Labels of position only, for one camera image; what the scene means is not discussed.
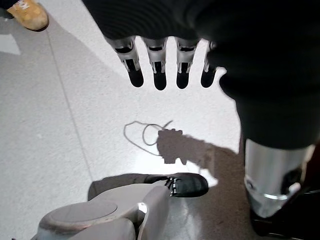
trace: black fabric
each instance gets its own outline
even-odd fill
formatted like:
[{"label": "black fabric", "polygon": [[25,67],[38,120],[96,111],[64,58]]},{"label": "black fabric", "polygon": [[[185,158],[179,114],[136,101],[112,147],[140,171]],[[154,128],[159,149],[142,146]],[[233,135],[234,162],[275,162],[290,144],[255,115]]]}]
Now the black fabric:
[{"label": "black fabric", "polygon": [[18,0],[0,0],[0,8],[9,9],[11,8]]},{"label": "black fabric", "polygon": [[225,67],[246,138],[273,148],[314,144],[320,133],[319,1],[217,0],[198,16],[216,43],[209,63]]},{"label": "black fabric", "polygon": [[109,39],[177,36],[196,39],[194,30],[174,19],[172,0],[82,0],[103,35]]}]

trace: silver metal cylinder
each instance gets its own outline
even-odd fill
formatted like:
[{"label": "silver metal cylinder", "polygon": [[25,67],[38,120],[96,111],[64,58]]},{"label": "silver metal cylinder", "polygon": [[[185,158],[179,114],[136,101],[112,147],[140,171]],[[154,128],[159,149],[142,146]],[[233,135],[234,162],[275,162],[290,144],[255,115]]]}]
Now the silver metal cylinder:
[{"label": "silver metal cylinder", "polygon": [[[128,72],[140,70],[139,56],[135,45],[135,36],[126,37],[123,39],[109,39],[105,37],[106,41],[115,50],[119,59],[125,66]],[[134,69],[128,64],[127,60],[132,60]]]},{"label": "silver metal cylinder", "polygon": [[150,65],[152,67],[153,73],[164,74],[166,72],[166,44],[168,38],[161,38],[161,39],[149,39],[149,38],[142,38],[147,52],[149,56]]},{"label": "silver metal cylinder", "polygon": [[276,149],[247,139],[244,184],[257,215],[273,216],[301,189],[314,149],[314,145],[295,150]]},{"label": "silver metal cylinder", "polygon": [[192,66],[199,39],[187,40],[179,37],[176,40],[176,64],[178,73],[189,73]]}]

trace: gray floor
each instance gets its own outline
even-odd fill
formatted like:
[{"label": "gray floor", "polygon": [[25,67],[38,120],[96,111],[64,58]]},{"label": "gray floor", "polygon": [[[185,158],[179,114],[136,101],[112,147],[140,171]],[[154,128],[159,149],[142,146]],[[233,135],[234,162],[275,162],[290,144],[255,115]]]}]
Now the gray floor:
[{"label": "gray floor", "polygon": [[[163,239],[260,239],[249,224],[235,104],[218,79],[200,85],[206,43],[180,90],[168,41],[168,86],[160,92],[138,38],[145,84],[134,88],[80,0],[40,2],[50,15],[46,31],[0,18],[0,239],[30,239],[44,214],[86,201],[93,181],[174,172],[201,173],[211,188],[201,198],[172,200]],[[131,144],[123,131],[133,121],[173,121],[167,128],[188,139],[187,163],[165,164],[155,146],[143,144],[138,123],[126,128],[127,137],[156,155]],[[157,131],[149,128],[146,138],[155,141]]]}]

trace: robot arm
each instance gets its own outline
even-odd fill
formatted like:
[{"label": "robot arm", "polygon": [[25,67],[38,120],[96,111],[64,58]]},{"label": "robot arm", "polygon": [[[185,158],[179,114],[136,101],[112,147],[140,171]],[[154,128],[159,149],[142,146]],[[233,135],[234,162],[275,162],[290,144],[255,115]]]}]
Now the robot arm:
[{"label": "robot arm", "polygon": [[[209,87],[215,68],[226,68],[220,85],[236,102],[251,208],[270,217],[300,190],[320,133],[319,2],[83,2],[107,38],[145,38],[155,79],[162,75],[158,89],[165,87],[168,36],[177,37],[180,88],[188,84],[196,39],[212,41],[201,83]],[[131,56],[140,69],[137,55]]]}]

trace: robotic finger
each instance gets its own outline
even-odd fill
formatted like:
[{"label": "robotic finger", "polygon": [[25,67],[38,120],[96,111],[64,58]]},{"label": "robotic finger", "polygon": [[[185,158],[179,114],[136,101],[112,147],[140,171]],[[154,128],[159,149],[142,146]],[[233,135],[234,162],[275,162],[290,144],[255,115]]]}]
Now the robotic finger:
[{"label": "robotic finger", "polygon": [[166,44],[167,37],[161,39],[149,39],[144,37],[150,64],[153,70],[154,86],[158,90],[164,90],[167,86],[166,78]]},{"label": "robotic finger", "polygon": [[115,50],[125,69],[128,71],[132,85],[137,88],[141,87],[144,84],[144,77],[141,72],[135,37],[129,36],[117,40],[105,37],[105,39]]},{"label": "robotic finger", "polygon": [[199,43],[199,39],[187,40],[176,37],[176,85],[180,89],[185,89],[189,83],[189,72],[193,64],[194,55]]}]

